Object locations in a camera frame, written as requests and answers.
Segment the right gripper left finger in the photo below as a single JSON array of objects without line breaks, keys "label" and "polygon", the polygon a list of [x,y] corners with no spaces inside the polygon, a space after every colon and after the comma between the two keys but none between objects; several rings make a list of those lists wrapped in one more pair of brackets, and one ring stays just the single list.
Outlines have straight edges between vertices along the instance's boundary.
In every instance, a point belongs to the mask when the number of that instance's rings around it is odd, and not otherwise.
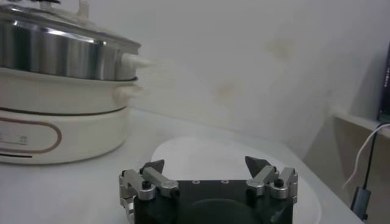
[{"label": "right gripper left finger", "polygon": [[136,171],[123,170],[118,177],[119,202],[127,213],[133,212],[130,205],[137,198],[151,201],[162,196],[176,200],[179,198],[179,182],[162,174],[165,161],[163,159],[148,162]]}]

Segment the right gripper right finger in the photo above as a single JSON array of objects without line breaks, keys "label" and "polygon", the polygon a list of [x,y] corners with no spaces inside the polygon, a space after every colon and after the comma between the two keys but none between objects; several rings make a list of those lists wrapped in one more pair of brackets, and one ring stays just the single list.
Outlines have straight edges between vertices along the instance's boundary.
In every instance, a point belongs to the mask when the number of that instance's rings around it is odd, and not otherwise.
[{"label": "right gripper right finger", "polygon": [[285,167],[279,172],[267,160],[251,156],[245,156],[245,163],[252,177],[246,185],[256,197],[268,194],[276,200],[291,199],[297,203],[298,173],[295,168]]}]

